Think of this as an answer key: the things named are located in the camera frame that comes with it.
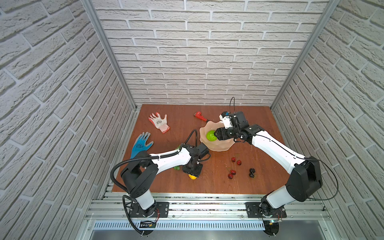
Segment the green grape bunch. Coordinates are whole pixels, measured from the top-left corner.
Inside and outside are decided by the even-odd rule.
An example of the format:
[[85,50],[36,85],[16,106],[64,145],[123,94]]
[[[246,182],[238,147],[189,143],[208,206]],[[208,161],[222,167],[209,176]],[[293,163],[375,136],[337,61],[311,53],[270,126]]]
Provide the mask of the green grape bunch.
[[[176,148],[176,150],[181,150],[182,147],[183,147],[183,143],[181,143],[181,144]],[[174,170],[179,171],[180,169],[181,169],[181,166],[175,166],[175,167],[174,167]]]

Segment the green bumpy fake fruit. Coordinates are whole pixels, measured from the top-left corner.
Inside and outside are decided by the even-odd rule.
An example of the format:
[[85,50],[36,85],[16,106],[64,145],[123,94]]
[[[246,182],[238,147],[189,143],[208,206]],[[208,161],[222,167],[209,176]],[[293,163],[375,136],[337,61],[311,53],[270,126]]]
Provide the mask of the green bumpy fake fruit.
[[214,130],[208,131],[207,134],[206,134],[206,138],[210,142],[216,141],[217,137],[215,136],[215,131]]

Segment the red cherry pair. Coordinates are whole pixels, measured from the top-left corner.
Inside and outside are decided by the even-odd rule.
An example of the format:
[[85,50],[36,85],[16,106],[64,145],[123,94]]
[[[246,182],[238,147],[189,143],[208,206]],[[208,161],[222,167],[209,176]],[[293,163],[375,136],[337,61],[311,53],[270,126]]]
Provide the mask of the red cherry pair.
[[228,174],[228,178],[232,180],[236,174],[237,172],[235,170],[230,170],[230,173]]
[[232,163],[236,163],[238,166],[241,166],[241,165],[242,165],[242,161],[241,161],[241,160],[238,160],[236,157],[232,157],[232,158],[231,158],[231,162],[232,162]]

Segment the black cherry pair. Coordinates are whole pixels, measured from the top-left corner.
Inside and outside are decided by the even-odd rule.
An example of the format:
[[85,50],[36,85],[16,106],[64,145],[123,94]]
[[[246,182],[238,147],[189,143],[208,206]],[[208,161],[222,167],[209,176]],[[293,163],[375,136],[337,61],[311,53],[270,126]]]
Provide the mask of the black cherry pair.
[[256,170],[254,168],[250,168],[249,169],[249,177],[250,178],[254,178],[255,177],[255,172],[256,172]]

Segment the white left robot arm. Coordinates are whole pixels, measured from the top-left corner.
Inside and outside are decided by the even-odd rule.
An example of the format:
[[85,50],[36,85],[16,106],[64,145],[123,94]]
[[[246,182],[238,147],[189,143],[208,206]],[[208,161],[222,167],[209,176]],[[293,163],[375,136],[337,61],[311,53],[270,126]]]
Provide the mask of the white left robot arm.
[[121,172],[125,191],[135,199],[142,210],[153,211],[156,201],[150,187],[155,177],[174,167],[182,167],[182,171],[198,178],[202,172],[202,162],[210,157],[210,151],[205,144],[194,147],[182,144],[179,149],[162,154],[148,154],[142,151],[130,160]]

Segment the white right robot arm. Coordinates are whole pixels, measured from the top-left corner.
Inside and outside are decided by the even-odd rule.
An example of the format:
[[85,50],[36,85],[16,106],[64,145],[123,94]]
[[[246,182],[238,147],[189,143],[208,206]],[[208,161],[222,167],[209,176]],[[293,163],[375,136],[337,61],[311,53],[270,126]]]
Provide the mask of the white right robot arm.
[[220,141],[241,139],[248,142],[273,158],[290,175],[284,186],[262,198],[260,208],[264,215],[270,215],[275,209],[294,201],[304,202],[323,185],[318,159],[289,149],[258,125],[242,129],[218,128],[215,136]]

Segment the pink wavy fruit bowl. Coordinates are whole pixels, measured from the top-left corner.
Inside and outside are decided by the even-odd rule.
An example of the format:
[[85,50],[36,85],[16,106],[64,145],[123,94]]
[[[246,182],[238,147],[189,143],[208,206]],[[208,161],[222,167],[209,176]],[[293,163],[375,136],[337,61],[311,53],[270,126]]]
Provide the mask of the pink wavy fruit bowl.
[[216,131],[218,128],[224,127],[224,124],[222,122],[214,123],[212,121],[209,121],[204,127],[199,129],[200,132],[200,142],[205,144],[210,151],[214,152],[223,152],[229,150],[234,144],[233,139],[225,140],[225,141],[219,141],[218,139],[214,142],[210,142],[206,138],[206,134],[210,130]]

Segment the red hand tool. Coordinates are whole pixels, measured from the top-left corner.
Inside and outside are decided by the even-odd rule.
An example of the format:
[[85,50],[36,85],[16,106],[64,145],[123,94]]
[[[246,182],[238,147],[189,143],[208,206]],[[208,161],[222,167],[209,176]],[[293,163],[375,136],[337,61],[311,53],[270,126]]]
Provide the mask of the red hand tool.
[[196,112],[196,113],[194,114],[194,117],[196,117],[197,119],[202,120],[202,121],[204,121],[204,122],[206,122],[206,123],[209,121],[208,119],[206,119],[206,118],[202,115],[201,112]]

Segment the red white work glove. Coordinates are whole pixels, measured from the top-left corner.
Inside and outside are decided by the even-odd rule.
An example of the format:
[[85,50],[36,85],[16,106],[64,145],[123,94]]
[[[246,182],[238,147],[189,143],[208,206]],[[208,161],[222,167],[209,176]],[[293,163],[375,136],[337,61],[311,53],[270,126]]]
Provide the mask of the red white work glove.
[[162,132],[162,134],[165,134],[170,130],[170,127],[168,126],[167,115],[164,115],[164,118],[162,118],[161,114],[156,112],[150,114],[148,119],[158,130]]

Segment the blue work glove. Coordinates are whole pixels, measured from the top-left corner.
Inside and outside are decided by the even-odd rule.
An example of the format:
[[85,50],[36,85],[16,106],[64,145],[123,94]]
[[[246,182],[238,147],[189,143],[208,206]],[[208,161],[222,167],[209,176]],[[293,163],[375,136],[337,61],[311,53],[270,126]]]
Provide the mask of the blue work glove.
[[142,132],[135,140],[135,143],[133,145],[132,151],[131,151],[131,159],[134,158],[139,152],[147,151],[151,148],[151,146],[154,144],[154,142],[147,143],[147,140],[151,136],[151,133],[149,132]]

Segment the aluminium rail frame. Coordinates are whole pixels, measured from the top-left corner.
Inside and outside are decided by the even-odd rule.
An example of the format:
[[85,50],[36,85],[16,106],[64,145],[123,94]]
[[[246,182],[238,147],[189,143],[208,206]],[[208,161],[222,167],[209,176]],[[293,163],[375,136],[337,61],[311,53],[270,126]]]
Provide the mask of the aluminium rail frame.
[[[76,240],[89,240],[97,230],[132,230],[122,203],[123,193],[113,192],[108,183],[102,198],[93,200]],[[273,236],[283,233],[283,224],[297,221],[299,228],[313,221],[319,224],[326,240],[339,240],[340,236],[324,204],[319,201],[293,202],[285,205],[287,217],[248,218],[246,202],[260,202],[261,195],[154,193],[157,202],[169,202],[167,218],[160,218],[156,231],[266,231],[276,230]]]

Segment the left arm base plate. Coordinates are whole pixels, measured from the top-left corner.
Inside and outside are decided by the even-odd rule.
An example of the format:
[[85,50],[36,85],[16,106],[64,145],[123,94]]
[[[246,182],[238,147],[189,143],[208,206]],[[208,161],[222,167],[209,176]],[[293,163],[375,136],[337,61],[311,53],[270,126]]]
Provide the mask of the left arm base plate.
[[169,202],[155,202],[148,209],[143,210],[139,203],[132,203],[130,206],[131,218],[167,218],[169,214]]

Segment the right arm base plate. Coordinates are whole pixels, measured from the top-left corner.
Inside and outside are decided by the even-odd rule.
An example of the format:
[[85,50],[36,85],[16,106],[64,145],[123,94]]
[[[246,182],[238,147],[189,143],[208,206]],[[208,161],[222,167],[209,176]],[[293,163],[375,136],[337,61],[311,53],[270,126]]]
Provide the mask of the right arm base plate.
[[260,202],[246,202],[246,211],[248,218],[275,218],[284,219],[287,217],[284,206],[278,209],[269,209]]

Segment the silver corner frame post right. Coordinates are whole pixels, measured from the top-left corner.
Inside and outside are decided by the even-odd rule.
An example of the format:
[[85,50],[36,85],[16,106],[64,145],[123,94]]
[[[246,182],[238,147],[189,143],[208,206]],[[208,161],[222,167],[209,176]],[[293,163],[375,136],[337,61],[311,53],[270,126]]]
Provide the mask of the silver corner frame post right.
[[327,25],[329,19],[331,18],[332,14],[334,13],[339,3],[340,3],[340,0],[328,1],[323,13],[321,14],[319,21],[316,23],[312,33],[310,34],[308,40],[306,41],[304,47],[302,48],[300,54],[298,55],[298,58],[293,64],[293,67],[291,68],[291,70],[289,71],[289,74],[287,75],[285,81],[283,82],[283,85],[281,86],[280,91],[278,92],[273,103],[271,104],[270,106],[271,111],[273,111],[277,107],[279,101],[282,99],[284,95],[284,92],[286,91],[291,81],[293,80],[295,73],[300,68],[301,64],[305,61],[309,52],[312,50],[314,44],[318,40],[319,35],[322,33],[323,29]]

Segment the silver corner frame post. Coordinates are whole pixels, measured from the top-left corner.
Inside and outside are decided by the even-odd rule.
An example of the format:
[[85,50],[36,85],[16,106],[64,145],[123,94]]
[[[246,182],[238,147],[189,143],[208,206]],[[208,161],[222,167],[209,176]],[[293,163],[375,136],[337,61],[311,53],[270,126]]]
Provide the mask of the silver corner frame post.
[[86,12],[90,18],[91,23],[94,26],[95,32],[100,39],[100,43],[102,44],[102,46],[106,52],[106,55],[107,55],[108,59],[110,60],[111,66],[114,69],[120,84],[122,85],[123,91],[124,91],[125,95],[127,96],[128,102],[131,105],[131,107],[133,108],[133,110],[136,111],[138,106],[136,105],[135,100],[134,100],[134,98],[133,98],[133,96],[129,90],[128,84],[124,78],[123,72],[119,66],[118,60],[114,54],[113,48],[109,42],[109,39],[107,37],[107,34],[106,34],[104,28],[102,26],[102,22],[101,22],[98,14],[97,14],[97,11],[93,5],[93,2],[90,0],[84,0],[82,2],[84,5],[84,8],[85,8],[85,10],[86,10]]
[[328,1],[323,13],[321,14],[319,21],[316,23],[312,33],[310,34],[308,40],[306,41],[304,47],[302,48],[300,54],[298,55],[298,58],[293,64],[293,67],[291,68],[291,70],[289,71],[289,74],[287,75],[285,81],[283,82],[283,85],[281,86],[280,91],[278,92],[273,103],[271,104],[270,106],[271,111],[273,111],[277,107],[279,101],[282,99],[284,95],[284,92],[286,91],[291,81],[293,80],[295,73],[300,68],[301,64],[305,61],[309,52],[312,50],[314,44],[318,40],[319,35],[322,33],[323,29],[327,25],[329,19],[331,18],[332,14],[334,13],[339,3],[340,3],[340,0]]

